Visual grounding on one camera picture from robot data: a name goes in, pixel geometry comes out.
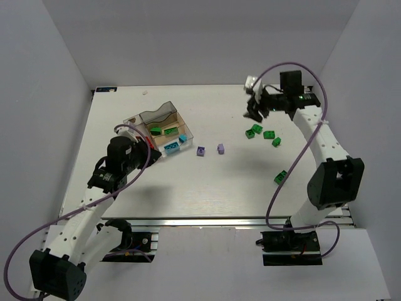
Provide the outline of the red lego brick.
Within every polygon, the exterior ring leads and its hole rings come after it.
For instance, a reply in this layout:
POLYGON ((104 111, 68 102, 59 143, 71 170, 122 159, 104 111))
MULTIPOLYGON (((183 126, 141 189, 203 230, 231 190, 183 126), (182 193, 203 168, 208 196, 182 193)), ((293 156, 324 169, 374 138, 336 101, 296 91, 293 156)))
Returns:
MULTIPOLYGON (((138 141, 143 140, 142 137, 140 136, 135 136, 135 137, 138 141)), ((145 140, 149 143, 151 149, 155 149, 152 141, 147 136, 145 136, 145 140)))

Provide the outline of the long cyan lego brick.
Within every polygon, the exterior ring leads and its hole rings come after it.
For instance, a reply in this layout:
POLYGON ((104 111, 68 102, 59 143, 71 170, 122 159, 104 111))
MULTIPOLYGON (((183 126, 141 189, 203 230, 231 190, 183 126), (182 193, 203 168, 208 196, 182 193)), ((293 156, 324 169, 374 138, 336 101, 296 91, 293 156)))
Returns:
POLYGON ((172 154, 180 150, 180 145, 178 142, 173 142, 164 146, 164 151, 167 155, 172 154))

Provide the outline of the small cyan lego brick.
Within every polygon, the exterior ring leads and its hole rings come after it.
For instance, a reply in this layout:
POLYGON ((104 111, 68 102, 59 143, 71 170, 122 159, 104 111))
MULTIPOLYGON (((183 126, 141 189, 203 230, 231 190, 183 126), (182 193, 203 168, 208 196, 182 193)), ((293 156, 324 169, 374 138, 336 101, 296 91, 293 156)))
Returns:
POLYGON ((185 134, 179 135, 179 141, 181 143, 184 143, 187 140, 187 136, 185 134))

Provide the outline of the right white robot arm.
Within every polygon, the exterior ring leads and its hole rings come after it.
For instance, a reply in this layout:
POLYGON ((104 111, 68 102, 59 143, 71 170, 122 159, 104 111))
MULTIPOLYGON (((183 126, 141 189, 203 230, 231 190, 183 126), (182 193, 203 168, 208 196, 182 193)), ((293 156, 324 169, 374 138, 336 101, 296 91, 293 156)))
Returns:
POLYGON ((336 208, 356 199, 365 165, 340 145, 317 96, 305 92, 301 71, 282 72, 280 89, 279 94, 269 94, 259 79, 247 76, 244 90, 251 98, 245 116, 261 122, 271 111, 284 111, 307 141, 316 171, 307 184, 306 201, 286 222, 290 230, 307 233, 336 208))

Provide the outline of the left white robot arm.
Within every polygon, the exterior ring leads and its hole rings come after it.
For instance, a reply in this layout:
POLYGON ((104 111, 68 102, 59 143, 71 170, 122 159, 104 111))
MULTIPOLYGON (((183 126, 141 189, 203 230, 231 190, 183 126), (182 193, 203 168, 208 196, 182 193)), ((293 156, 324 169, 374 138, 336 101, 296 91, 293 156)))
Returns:
POLYGON ((94 265, 111 251, 125 252, 132 245, 132 230, 124 219, 100 224, 105 211, 127 184, 128 175, 151 166, 161 152, 140 139, 118 136, 110 140, 107 154, 95 165, 81 200, 59 235, 43 251, 35 251, 29 266, 36 289, 76 300, 94 265))

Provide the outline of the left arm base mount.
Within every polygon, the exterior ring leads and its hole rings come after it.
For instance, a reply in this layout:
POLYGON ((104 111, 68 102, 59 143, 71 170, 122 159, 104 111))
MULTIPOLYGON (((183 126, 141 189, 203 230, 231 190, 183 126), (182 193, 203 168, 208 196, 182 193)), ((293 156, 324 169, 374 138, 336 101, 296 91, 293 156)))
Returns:
POLYGON ((151 263, 155 257, 159 234, 149 230, 133 230, 124 219, 110 219, 96 225, 99 234, 104 226, 112 226, 122 232, 122 242, 108 253, 102 262, 151 263))

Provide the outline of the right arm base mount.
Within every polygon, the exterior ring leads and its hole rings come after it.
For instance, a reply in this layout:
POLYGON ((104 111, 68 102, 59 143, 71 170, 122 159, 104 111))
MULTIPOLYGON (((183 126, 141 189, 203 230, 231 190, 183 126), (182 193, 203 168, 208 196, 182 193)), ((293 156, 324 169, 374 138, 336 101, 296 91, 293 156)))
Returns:
POLYGON ((264 231, 256 245, 262 248, 266 267, 321 266, 320 244, 316 231, 264 231))

